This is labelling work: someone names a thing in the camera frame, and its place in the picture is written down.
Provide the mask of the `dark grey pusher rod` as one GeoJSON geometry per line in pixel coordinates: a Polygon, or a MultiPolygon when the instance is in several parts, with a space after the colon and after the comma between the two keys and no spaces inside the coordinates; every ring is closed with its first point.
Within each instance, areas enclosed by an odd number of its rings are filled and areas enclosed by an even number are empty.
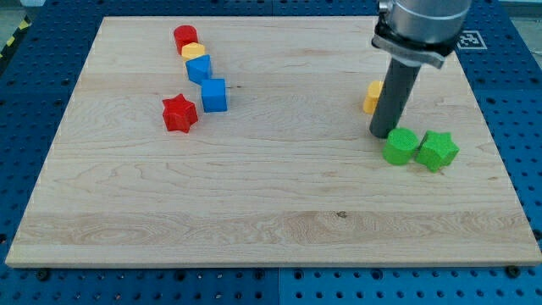
{"type": "Polygon", "coordinates": [[[386,139],[398,125],[419,70],[420,66],[412,67],[397,59],[391,59],[369,126],[373,136],[386,139]]]}

